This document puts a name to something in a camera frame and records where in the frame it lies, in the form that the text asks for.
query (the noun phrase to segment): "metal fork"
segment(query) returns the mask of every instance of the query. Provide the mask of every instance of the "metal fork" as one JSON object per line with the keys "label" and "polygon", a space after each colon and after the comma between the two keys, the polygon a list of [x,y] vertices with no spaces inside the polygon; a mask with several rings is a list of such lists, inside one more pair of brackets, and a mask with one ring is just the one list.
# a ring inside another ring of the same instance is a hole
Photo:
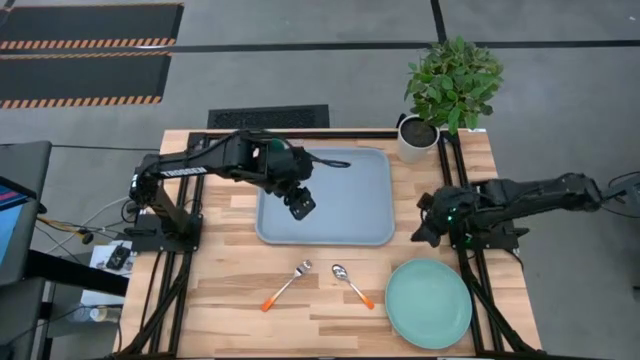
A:
{"label": "metal fork", "polygon": [[296,270],[293,272],[293,277],[291,278],[291,280],[287,281],[287,283],[284,284],[284,286],[282,288],[280,288],[280,290],[278,290],[277,293],[273,294],[273,296],[268,298],[267,301],[265,301],[264,304],[262,304],[262,307],[260,307],[260,309],[262,309],[262,311],[264,311],[264,312],[267,312],[269,310],[269,308],[271,307],[271,305],[273,305],[273,303],[276,302],[276,299],[278,298],[278,296],[280,296],[280,294],[282,294],[282,292],[289,285],[291,285],[293,280],[295,280],[295,279],[299,278],[300,276],[304,275],[307,271],[309,271],[309,269],[311,269],[311,261],[309,261],[309,260],[305,260],[302,264],[298,265],[296,267]]}

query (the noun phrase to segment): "soil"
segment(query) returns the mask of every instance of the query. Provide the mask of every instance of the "soil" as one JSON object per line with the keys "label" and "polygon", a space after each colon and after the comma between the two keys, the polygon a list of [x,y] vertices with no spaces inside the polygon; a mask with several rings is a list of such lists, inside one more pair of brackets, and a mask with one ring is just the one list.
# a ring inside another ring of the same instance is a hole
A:
{"label": "soil", "polygon": [[402,124],[400,135],[410,145],[427,147],[436,141],[436,129],[422,119],[411,119]]}

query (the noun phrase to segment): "spoon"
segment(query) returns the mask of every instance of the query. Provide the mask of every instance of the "spoon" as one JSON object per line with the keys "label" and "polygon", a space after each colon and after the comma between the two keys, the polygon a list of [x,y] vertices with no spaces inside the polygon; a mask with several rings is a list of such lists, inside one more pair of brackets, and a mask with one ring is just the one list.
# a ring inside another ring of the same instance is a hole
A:
{"label": "spoon", "polygon": [[333,271],[333,275],[335,275],[338,280],[346,281],[349,286],[351,286],[353,291],[355,291],[356,294],[360,296],[360,299],[362,299],[362,301],[365,303],[365,305],[367,305],[369,309],[373,309],[373,301],[369,300],[368,297],[364,296],[364,294],[361,293],[355,285],[353,285],[353,283],[349,280],[347,270],[342,265],[335,264],[331,267],[331,270]]}

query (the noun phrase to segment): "light blue tray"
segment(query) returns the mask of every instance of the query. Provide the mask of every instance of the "light blue tray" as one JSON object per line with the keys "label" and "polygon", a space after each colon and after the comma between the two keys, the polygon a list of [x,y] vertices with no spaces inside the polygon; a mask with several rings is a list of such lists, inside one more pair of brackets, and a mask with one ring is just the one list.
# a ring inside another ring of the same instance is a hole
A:
{"label": "light blue tray", "polygon": [[347,169],[314,163],[309,188],[316,208],[295,220],[281,198],[258,193],[256,233],[269,244],[379,246],[393,237],[393,191],[387,155],[371,148],[306,149]]}

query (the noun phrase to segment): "gray floor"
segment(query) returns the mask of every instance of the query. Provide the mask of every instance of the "gray floor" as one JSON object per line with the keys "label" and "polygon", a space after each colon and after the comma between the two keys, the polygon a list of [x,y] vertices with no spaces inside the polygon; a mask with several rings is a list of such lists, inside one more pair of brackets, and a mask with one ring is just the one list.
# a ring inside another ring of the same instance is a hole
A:
{"label": "gray floor", "polygon": [[[634,0],[441,2],[448,34],[469,40],[640,39]],[[36,3],[51,1],[18,0]],[[435,39],[427,0],[187,0],[178,44]],[[495,54],[506,82],[484,126],[501,176],[575,171],[605,186],[638,169],[640,48]],[[0,111],[0,142],[157,147],[165,129],[204,127],[209,109],[300,104],[329,104],[334,127],[393,126],[409,108],[402,102],[406,63],[417,56],[410,50],[178,54],[159,105]],[[51,217],[81,221],[125,196],[141,156],[55,149],[44,192]],[[117,210],[96,224],[117,220]],[[636,359],[640,303],[631,284],[640,284],[640,222],[606,212],[555,212],[520,223],[532,229],[522,258],[544,348]],[[34,248],[51,246],[36,234]],[[88,251],[78,241],[68,247]],[[53,358],[102,356],[114,333],[56,340]]]}

